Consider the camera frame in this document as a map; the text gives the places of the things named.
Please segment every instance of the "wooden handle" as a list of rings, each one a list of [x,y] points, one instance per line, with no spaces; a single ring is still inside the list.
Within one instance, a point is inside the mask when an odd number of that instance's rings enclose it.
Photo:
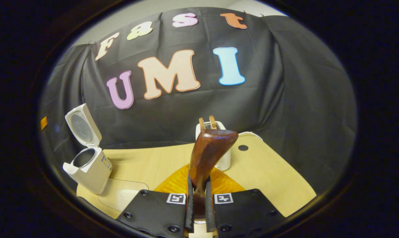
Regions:
[[[220,158],[233,146],[237,132],[206,129],[201,131],[192,150],[189,174],[194,188],[195,218],[205,216],[205,182]]]

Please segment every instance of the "black fabric backdrop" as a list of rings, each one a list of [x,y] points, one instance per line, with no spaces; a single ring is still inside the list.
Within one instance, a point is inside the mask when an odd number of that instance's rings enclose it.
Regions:
[[[193,12],[199,22],[175,28],[175,15]],[[220,14],[243,18],[247,29],[227,24]],[[153,30],[128,41],[130,30],[152,21]],[[115,32],[106,56],[95,61],[100,42]],[[217,47],[235,47],[245,83],[223,86]],[[201,87],[173,89],[155,99],[143,97],[144,74],[137,63],[157,57],[169,65],[178,50],[193,50],[192,64]],[[130,70],[134,103],[125,110],[113,104],[106,82]],[[125,98],[123,83],[118,92]],[[292,165],[321,194],[349,160],[356,133],[352,86],[336,56],[310,31],[288,17],[258,18],[228,9],[176,9],[143,18],[110,32],[98,42],[71,47],[52,69],[40,101],[39,120],[47,160],[72,189],[75,182],[62,170],[84,147],[64,115],[86,103],[102,134],[103,149],[169,146],[195,141],[199,117],[214,115],[229,130],[253,131]]]

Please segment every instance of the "open lid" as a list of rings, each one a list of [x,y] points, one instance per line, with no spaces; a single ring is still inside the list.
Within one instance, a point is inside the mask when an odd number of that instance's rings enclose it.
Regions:
[[[68,112],[65,119],[79,143],[88,148],[98,147],[101,134],[85,103]]]

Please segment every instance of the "label sticker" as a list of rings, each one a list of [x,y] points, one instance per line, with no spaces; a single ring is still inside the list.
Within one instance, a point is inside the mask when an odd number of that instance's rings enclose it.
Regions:
[[[170,193],[167,198],[167,203],[185,204],[186,195],[184,193]]]
[[[110,161],[106,158],[106,156],[103,156],[103,158],[101,159],[101,161],[103,162],[103,164],[104,164],[107,168],[110,168]]]
[[[214,204],[233,203],[231,193],[222,193],[214,195]]]

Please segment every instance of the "purple letter u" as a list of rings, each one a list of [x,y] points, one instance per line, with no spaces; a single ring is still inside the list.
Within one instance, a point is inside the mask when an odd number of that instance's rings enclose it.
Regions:
[[[112,101],[115,106],[119,109],[127,109],[133,104],[133,93],[132,87],[130,86],[130,71],[123,72],[119,78],[123,81],[123,86],[126,92],[126,99],[121,100],[118,94],[118,89],[116,87],[117,78],[112,78],[107,81],[107,87],[109,87],[110,96],[112,96]]]

